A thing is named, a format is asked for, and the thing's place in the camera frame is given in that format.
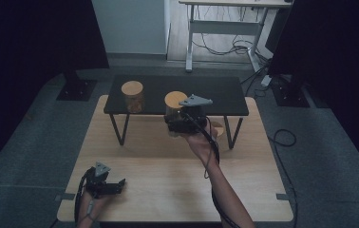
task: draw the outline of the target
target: hand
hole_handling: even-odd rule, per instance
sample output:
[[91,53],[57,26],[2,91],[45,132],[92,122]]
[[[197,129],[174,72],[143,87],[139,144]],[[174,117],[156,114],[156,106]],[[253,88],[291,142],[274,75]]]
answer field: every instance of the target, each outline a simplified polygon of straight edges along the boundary
[[[112,195],[101,195],[98,199],[93,199],[93,197],[85,190],[81,198],[78,227],[91,227],[91,224],[101,214],[106,205],[111,202],[112,198]],[[87,209],[92,200],[93,209],[88,215]]]
[[[206,125],[205,130],[208,134],[211,134],[214,139],[217,137],[217,130],[214,127],[211,127],[209,124]],[[181,136],[185,138],[191,150],[200,159],[205,167],[207,167],[208,164],[212,162],[217,163],[213,148],[202,133],[193,135],[182,134]]]

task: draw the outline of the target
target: wall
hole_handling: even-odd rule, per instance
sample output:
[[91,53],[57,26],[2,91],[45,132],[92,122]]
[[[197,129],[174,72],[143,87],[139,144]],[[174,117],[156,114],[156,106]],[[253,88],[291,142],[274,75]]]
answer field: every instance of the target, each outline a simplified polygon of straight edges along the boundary
[[167,53],[169,0],[92,2],[107,53]]

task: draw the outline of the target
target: floor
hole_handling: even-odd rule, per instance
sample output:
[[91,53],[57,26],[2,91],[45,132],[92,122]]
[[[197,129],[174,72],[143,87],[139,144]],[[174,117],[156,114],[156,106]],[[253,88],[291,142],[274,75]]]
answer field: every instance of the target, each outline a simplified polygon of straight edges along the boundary
[[[184,61],[188,45],[188,19],[191,10],[189,6],[180,4],[176,0],[170,1],[170,9],[171,29],[167,59],[169,61]],[[266,58],[271,58],[273,55],[265,48],[265,42],[272,27],[275,13],[276,9],[269,9],[257,46],[258,51]],[[195,8],[194,18],[214,21],[258,22],[262,14],[263,9],[199,6]],[[233,42],[236,46],[250,48],[253,40],[253,36],[194,34],[193,59],[202,62],[249,63],[250,60],[245,49],[240,48],[239,51],[223,53],[229,52],[233,48]],[[216,54],[200,46],[206,46]]]

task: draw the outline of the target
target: wooden table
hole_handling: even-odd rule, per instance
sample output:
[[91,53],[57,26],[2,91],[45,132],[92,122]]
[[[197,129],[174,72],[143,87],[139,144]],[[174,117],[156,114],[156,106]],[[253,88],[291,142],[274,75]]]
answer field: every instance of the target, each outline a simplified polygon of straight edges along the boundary
[[[260,69],[258,58],[256,58],[256,46],[262,33],[268,8],[280,9],[289,8],[292,3],[284,0],[179,0],[181,4],[191,6],[191,16],[189,17],[189,37],[186,52],[186,71],[192,71],[192,40],[194,33],[211,34],[234,34],[252,35],[255,37],[248,55],[255,71]],[[263,13],[259,22],[228,22],[228,21],[200,21],[194,19],[194,6],[228,6],[228,7],[255,7],[263,8]]]
[[[120,145],[100,98],[87,130],[66,193],[76,193],[80,178],[95,162],[112,170],[107,182],[126,179],[120,195],[105,209],[100,221],[199,222],[219,221],[204,169],[183,138],[170,138],[162,116],[133,116]],[[290,221],[288,201],[276,199],[285,189],[274,161],[256,103],[246,98],[250,115],[240,128],[238,143],[226,146],[225,131],[217,141],[220,166],[254,221]],[[124,123],[124,115],[116,117]],[[212,117],[223,125],[223,118]],[[237,117],[229,117],[235,125]],[[74,200],[61,202],[58,219],[73,221]]]

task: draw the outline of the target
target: forearm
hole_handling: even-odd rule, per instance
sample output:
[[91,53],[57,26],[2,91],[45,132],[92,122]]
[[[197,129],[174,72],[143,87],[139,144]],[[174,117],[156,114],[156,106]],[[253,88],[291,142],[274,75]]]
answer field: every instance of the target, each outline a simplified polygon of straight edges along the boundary
[[255,227],[248,211],[225,178],[216,161],[209,163],[207,172],[221,210],[238,226]]

